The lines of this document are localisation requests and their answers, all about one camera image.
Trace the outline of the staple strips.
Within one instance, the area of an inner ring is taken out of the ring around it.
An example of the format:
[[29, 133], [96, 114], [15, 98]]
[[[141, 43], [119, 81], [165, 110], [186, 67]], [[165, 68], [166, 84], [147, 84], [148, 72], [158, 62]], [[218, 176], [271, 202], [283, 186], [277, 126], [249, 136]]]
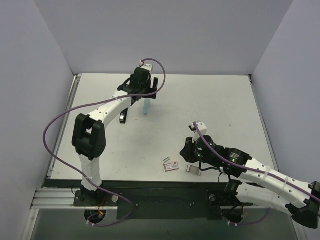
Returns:
[[169, 160], [170, 160], [170, 158], [169, 158], [169, 157], [166, 157], [166, 158], [163, 160], [163, 162], [166, 163], [166, 162], [168, 162]]

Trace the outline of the light blue stapler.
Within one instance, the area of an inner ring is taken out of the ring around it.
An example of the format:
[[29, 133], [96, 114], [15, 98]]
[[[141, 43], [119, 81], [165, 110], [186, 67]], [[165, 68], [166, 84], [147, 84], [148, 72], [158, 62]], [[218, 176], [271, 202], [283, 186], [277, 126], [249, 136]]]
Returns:
[[142, 113], [144, 116], [147, 116], [149, 114], [150, 108], [151, 108], [151, 99], [146, 98], [144, 100], [143, 109], [142, 109]]

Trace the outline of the black stapler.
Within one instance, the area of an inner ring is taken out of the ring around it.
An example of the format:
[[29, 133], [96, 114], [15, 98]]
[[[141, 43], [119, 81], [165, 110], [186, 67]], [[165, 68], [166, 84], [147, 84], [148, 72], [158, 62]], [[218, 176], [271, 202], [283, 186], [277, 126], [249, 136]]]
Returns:
[[124, 109], [119, 116], [119, 123], [125, 124], [127, 122], [127, 116], [128, 116], [128, 108]]

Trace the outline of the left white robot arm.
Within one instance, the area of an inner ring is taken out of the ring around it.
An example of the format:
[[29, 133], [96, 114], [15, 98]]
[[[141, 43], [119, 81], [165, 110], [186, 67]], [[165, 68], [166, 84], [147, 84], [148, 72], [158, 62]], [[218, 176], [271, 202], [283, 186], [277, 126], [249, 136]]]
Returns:
[[105, 192], [100, 190], [102, 179], [100, 176], [100, 156], [107, 146], [106, 127], [124, 110], [141, 99], [140, 94], [152, 94], [155, 99], [158, 89], [158, 79], [152, 83], [151, 64], [142, 63], [133, 74], [121, 84], [111, 96], [108, 103], [104, 103], [96, 110], [80, 113], [76, 119], [72, 135], [72, 145], [79, 156], [82, 177], [80, 198], [92, 206], [99, 205]]

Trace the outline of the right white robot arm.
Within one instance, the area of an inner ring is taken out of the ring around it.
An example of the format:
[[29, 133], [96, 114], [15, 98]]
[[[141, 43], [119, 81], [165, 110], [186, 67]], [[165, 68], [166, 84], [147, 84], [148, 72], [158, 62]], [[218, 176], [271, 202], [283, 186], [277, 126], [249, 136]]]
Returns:
[[308, 183], [284, 175], [239, 149], [215, 144], [209, 135], [197, 140], [186, 138], [180, 155], [188, 163], [205, 163], [211, 170], [235, 177], [223, 192], [226, 203], [234, 205], [239, 201], [273, 208], [306, 228], [318, 228], [319, 182]]

